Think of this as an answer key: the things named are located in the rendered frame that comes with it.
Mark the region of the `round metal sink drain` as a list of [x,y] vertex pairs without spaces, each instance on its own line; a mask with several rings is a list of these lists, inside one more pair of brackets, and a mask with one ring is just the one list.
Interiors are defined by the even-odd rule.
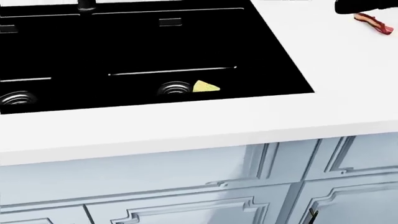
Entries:
[[184,94],[190,93],[193,87],[191,84],[186,82],[167,82],[162,84],[157,90],[158,95],[168,94]]
[[37,97],[28,91],[15,91],[0,96],[0,105],[34,104]]

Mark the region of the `black double basin sink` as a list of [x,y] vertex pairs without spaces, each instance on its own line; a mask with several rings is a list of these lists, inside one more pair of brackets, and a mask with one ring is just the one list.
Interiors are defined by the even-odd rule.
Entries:
[[[158,95],[167,82],[220,91]],[[0,96],[38,113],[313,93],[250,0],[0,5]]]

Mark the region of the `yellow cheese wedge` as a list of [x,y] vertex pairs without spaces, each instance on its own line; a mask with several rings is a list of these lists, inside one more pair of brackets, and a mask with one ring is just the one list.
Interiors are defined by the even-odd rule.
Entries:
[[217,87],[216,85],[212,85],[206,82],[203,82],[201,80],[198,80],[193,88],[192,88],[192,92],[193,93],[198,93],[198,92],[209,92],[209,91],[220,91],[221,88]]

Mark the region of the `light blue panelled cabinet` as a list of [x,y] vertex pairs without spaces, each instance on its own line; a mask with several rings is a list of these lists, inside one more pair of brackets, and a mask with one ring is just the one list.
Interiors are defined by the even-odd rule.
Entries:
[[398,132],[0,167],[0,224],[398,224]]

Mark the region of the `white countertop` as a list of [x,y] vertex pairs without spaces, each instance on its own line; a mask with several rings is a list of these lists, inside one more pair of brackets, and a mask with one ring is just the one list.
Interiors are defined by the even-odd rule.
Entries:
[[0,166],[398,131],[398,30],[329,0],[254,5],[313,94],[0,115]]

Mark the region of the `black faucet base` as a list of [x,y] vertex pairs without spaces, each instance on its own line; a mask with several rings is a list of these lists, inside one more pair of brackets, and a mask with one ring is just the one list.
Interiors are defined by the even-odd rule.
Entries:
[[81,12],[94,11],[96,9],[96,0],[77,0],[77,8]]

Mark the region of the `black appliance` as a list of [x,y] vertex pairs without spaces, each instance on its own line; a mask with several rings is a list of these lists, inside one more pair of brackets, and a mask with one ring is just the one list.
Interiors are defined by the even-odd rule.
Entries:
[[354,14],[375,9],[389,9],[398,7],[398,0],[336,0],[337,14]]

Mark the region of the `red bacon strip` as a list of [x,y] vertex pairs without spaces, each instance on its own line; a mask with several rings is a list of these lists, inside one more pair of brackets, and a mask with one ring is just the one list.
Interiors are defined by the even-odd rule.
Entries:
[[384,23],[378,21],[374,16],[369,16],[363,13],[354,14],[354,19],[360,22],[365,22],[376,29],[379,33],[384,35],[391,35],[394,31],[393,27],[386,26]]

